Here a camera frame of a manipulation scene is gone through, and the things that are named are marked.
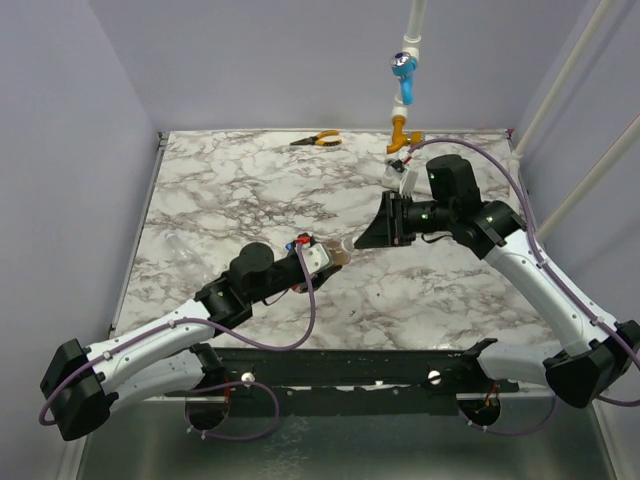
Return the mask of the gold label drink bottle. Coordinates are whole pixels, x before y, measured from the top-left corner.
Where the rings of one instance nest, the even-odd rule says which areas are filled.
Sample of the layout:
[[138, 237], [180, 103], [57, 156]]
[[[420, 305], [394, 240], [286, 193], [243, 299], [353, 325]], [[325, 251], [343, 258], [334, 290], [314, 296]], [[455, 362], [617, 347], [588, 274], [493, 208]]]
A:
[[331, 257], [333, 266], [345, 266], [347, 265], [352, 258], [352, 253], [348, 253], [342, 249], [341, 242], [342, 239], [328, 239], [323, 242], [325, 248], [327, 249], [329, 256]]

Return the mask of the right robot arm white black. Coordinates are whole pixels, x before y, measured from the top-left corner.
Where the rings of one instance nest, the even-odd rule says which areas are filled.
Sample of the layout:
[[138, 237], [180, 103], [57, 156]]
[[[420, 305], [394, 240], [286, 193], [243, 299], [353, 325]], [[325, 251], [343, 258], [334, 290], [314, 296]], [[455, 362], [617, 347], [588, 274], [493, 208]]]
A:
[[419, 234], [448, 233], [501, 273], [551, 327], [558, 350], [481, 342], [460, 379], [480, 392], [495, 380], [549, 387], [562, 401], [584, 408], [626, 373], [639, 350], [639, 325], [618, 322], [555, 269], [530, 239], [525, 221], [505, 202], [484, 201], [471, 163], [459, 155], [429, 160], [429, 201], [393, 190], [383, 193], [358, 250], [404, 247]]

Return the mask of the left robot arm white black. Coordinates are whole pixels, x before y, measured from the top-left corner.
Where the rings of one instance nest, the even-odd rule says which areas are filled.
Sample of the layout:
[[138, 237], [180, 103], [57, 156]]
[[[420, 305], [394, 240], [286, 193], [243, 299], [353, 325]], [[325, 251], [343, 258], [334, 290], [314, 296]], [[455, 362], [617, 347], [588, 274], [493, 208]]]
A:
[[173, 312], [127, 334], [83, 346], [57, 347], [40, 382], [45, 403], [38, 421], [55, 426], [66, 441], [102, 426], [127, 404], [180, 391], [209, 395], [225, 388], [206, 342], [234, 336], [256, 303], [288, 291], [310, 302], [332, 275], [349, 263], [352, 248], [302, 234], [276, 259], [263, 243], [244, 246], [227, 270]]

